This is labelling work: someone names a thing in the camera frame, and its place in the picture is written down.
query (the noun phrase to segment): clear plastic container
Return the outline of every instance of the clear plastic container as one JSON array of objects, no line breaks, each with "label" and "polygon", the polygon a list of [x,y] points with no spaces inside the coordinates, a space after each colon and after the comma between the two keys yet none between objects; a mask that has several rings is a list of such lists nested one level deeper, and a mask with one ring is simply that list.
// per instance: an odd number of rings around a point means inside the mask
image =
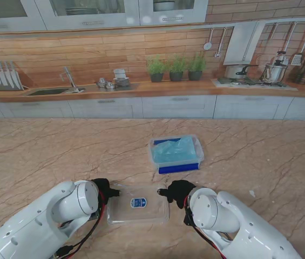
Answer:
[{"label": "clear plastic container", "polygon": [[[177,141],[183,137],[192,137],[195,153],[197,156],[196,159],[181,160],[181,161],[166,162],[166,163],[157,163],[153,160],[152,148],[155,145],[157,145],[161,142],[167,141],[167,140]],[[199,169],[200,162],[202,160],[204,160],[204,152],[202,151],[200,141],[196,137],[196,135],[180,135],[180,136],[170,136],[170,137],[161,137],[161,138],[151,139],[148,143],[148,153],[149,153],[151,162],[155,165],[156,169],[158,170],[158,172],[160,174],[197,170],[197,169]]]},{"label": "clear plastic container", "polygon": [[[107,208],[108,224],[165,223],[169,220],[167,198],[157,193],[158,189],[165,189],[165,185],[114,185],[113,188],[120,190],[120,196],[109,199]],[[141,198],[145,198],[145,206],[134,208],[132,199],[139,200]]]}]

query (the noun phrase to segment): stove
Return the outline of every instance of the stove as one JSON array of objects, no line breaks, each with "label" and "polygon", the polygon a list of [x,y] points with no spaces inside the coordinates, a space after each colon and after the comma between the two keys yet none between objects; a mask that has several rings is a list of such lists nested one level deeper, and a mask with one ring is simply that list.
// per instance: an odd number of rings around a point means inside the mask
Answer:
[{"label": "stove", "polygon": [[281,82],[266,83],[264,81],[260,81],[259,79],[253,79],[253,78],[234,79],[234,78],[221,77],[218,79],[211,79],[211,81],[215,84],[216,87],[265,88],[265,89],[298,91],[296,88],[293,88]]}]

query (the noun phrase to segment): glass cabinet door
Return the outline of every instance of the glass cabinet door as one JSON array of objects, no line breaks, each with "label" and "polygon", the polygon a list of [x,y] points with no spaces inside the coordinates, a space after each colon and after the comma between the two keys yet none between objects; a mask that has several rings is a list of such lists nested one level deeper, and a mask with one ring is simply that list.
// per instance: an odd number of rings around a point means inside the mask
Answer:
[{"label": "glass cabinet door", "polygon": [[33,0],[0,0],[0,32],[46,30]]},{"label": "glass cabinet door", "polygon": [[48,30],[140,25],[138,0],[35,0]]},{"label": "glass cabinet door", "polygon": [[140,25],[203,23],[208,0],[139,0]]}]

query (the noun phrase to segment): spatula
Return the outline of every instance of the spatula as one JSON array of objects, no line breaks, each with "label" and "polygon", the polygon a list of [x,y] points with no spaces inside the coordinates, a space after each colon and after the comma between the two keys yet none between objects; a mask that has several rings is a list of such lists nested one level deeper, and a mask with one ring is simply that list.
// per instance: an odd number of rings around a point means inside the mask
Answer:
[{"label": "spatula", "polygon": [[301,53],[299,54],[295,54],[294,57],[293,57],[293,60],[292,62],[290,63],[292,66],[301,66],[301,62],[302,62],[302,51],[305,47],[305,41],[303,43],[303,47],[302,47],[302,50],[301,50]]}]

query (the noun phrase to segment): faucet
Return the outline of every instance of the faucet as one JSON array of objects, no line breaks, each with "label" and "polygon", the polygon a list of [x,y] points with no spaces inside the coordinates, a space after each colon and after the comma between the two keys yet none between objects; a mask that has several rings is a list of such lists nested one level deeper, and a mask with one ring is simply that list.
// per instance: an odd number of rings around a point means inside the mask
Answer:
[{"label": "faucet", "polygon": [[65,70],[65,72],[61,73],[60,77],[61,77],[62,81],[64,82],[65,80],[64,80],[63,75],[66,74],[66,76],[68,77],[68,80],[70,81],[70,83],[71,83],[71,85],[73,87],[72,93],[81,93],[81,92],[83,92],[83,90],[80,91],[79,88],[77,87],[77,85],[74,83],[72,75],[71,75],[71,72],[68,71],[68,68],[66,66],[64,67],[64,70]]}]

